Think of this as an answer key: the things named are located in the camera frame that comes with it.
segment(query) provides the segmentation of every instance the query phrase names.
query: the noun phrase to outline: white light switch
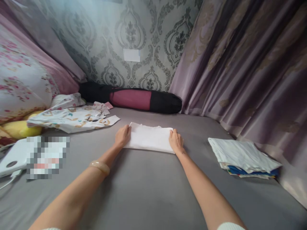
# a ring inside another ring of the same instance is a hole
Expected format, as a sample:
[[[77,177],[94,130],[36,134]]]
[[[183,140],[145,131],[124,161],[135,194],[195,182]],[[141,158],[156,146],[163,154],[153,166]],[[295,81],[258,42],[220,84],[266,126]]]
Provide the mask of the white light switch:
[[[141,51],[140,50],[131,50],[131,49],[123,49],[124,52],[124,60],[125,61],[141,61]]]

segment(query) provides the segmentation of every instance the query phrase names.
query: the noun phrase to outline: printed baby garment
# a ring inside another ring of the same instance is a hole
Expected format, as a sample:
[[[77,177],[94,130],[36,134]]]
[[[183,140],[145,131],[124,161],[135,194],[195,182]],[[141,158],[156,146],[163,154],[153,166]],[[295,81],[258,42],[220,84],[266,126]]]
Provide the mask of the printed baby garment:
[[[27,120],[28,127],[43,126],[57,128],[66,133],[77,133],[112,126],[120,119],[111,116],[109,107],[95,102],[85,105],[80,93],[58,95],[52,100],[52,107]]]

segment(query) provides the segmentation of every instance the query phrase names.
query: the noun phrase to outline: gray bedsheet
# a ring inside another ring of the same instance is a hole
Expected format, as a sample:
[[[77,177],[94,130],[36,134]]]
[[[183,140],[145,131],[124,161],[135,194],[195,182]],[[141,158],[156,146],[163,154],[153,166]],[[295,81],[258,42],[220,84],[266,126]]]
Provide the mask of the gray bedsheet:
[[[114,108],[114,126],[76,134],[50,130],[47,136],[70,136],[70,153],[60,174],[26,181],[0,191],[0,229],[27,229],[50,202],[89,164],[106,151],[119,127],[136,122],[177,128],[188,154],[212,179],[249,230],[306,229],[307,211],[275,180],[240,179],[222,170],[208,137],[231,139],[210,118],[162,115]],[[0,180],[0,186],[7,181]],[[123,149],[99,187],[79,229],[207,229],[184,171],[173,154]]]

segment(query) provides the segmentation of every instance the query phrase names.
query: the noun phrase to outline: pink fabric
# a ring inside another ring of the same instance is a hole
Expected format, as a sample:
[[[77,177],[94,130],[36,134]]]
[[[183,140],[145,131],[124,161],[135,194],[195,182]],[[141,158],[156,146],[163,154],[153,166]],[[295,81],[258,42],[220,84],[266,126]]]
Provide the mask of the pink fabric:
[[[10,20],[30,40],[34,41],[55,61],[61,64],[77,82],[86,82],[86,75],[74,62],[34,1],[0,0],[7,4],[5,10]]]
[[[109,108],[109,109],[113,109],[114,107],[111,105],[110,102],[105,103],[105,105]]]
[[[115,106],[149,110],[150,108],[150,91],[125,89],[110,94],[111,103]]]
[[[61,94],[73,94],[78,92],[79,85],[73,80],[69,72],[54,61],[29,38],[18,23],[16,23],[16,21],[7,13],[8,9],[8,6],[0,1],[1,25],[9,30],[15,36],[15,39],[23,45],[23,48],[33,55],[33,57],[46,68],[49,74],[56,81]]]
[[[15,36],[0,24],[0,124],[49,108],[58,86]]]

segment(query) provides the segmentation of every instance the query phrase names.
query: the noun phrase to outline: hand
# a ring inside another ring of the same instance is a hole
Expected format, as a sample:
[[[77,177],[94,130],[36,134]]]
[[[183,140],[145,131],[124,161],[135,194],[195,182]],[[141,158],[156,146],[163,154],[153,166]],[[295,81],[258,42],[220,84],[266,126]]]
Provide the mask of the hand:
[[[121,127],[115,135],[114,145],[123,148],[130,140],[130,136],[131,136],[131,127],[129,127],[129,125]]]
[[[169,131],[169,144],[176,154],[178,152],[185,152],[185,149],[183,148],[183,139],[181,135],[177,133],[177,129]]]

